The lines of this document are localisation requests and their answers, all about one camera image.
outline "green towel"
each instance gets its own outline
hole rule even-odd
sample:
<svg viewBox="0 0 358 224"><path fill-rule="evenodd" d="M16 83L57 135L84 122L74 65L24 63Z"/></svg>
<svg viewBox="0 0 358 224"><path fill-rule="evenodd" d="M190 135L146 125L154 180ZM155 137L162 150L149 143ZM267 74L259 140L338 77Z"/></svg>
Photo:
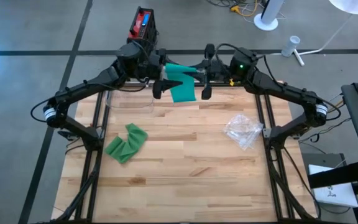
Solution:
<svg viewBox="0 0 358 224"><path fill-rule="evenodd" d="M128 130L128 140L125 142L117 136L104 150L121 164L134 156L147 139L147 133L136 125L127 124L125 127Z"/></svg>
<svg viewBox="0 0 358 224"><path fill-rule="evenodd" d="M194 78L183 72L197 72L197 69L171 63L165 65L165 73L169 80L183 82L182 85L170 89L174 103L196 101Z"/></svg>

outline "concrete floor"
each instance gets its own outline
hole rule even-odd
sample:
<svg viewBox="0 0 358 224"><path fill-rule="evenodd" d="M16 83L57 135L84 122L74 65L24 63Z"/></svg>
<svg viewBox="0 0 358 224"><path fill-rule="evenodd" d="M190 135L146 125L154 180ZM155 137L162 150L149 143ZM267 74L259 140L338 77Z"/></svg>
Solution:
<svg viewBox="0 0 358 224"><path fill-rule="evenodd" d="M71 50L87 0L0 0L0 50ZM326 0L286 0L273 32L262 32L225 8L194 0L94 0L80 50L116 50L126 41L137 6L155 10L158 47L203 49L207 43L231 43L248 49L281 49L291 35L301 38L299 49L318 49L347 18ZM358 49L358 16L354 16L329 49ZM343 84L358 81L358 54L307 55L300 67L294 58L268 56L279 80L305 87L331 99ZM36 103L54 94L62 80L69 56L0 56L0 223L17 223L29 187L46 126L31 119ZM194 64L200 55L172 55L171 59ZM230 56L223 57L228 61ZM92 78L114 56L77 57L68 86ZM265 71L263 63L259 67ZM301 108L291 105L295 117ZM349 117L344 108L342 118ZM75 105L70 114L75 112ZM42 117L40 110L36 116ZM55 134L47 157L30 222L47 221L67 142ZM358 140L352 123L321 136L316 146L344 153L347 163L358 161ZM303 152L316 152L301 145ZM323 213L323 220L355 222L352 211L343 215Z"/></svg>

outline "wooden table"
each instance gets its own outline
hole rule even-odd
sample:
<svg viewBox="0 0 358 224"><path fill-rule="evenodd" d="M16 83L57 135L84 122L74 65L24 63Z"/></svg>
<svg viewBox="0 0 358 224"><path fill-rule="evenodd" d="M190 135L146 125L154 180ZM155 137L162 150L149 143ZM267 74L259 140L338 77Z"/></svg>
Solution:
<svg viewBox="0 0 358 224"><path fill-rule="evenodd" d="M136 106L135 101L144 104L151 95L151 90L131 93L129 101L120 106ZM173 104L167 91L154 101L152 111L146 107L110 112L105 146L117 135L126 139L125 125L129 123L145 130L149 138L124 165L103 154L94 222L277 221L262 137L254 148L243 151L223 133L236 114L258 120L254 95L243 88L219 87L208 101L201 100L199 88L196 97L196 102ZM274 97L271 101L277 125L289 122L288 103ZM75 119L88 126L95 102L96 95L80 101ZM307 181L297 141L288 138L286 147ZM77 194L85 154L84 148L67 154L52 218ZM291 191L315 215L313 200L285 153L283 160ZM286 214L284 200L281 204Z"/></svg>

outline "clear plastic bag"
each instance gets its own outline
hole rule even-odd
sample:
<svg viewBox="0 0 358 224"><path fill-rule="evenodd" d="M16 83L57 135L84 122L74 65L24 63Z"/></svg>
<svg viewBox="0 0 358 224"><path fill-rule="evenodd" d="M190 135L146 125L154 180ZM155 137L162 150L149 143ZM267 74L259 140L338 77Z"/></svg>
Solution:
<svg viewBox="0 0 358 224"><path fill-rule="evenodd" d="M262 123L243 114L237 114L224 127L223 132L235 140L242 150L246 150L248 147L252 147L262 128Z"/></svg>

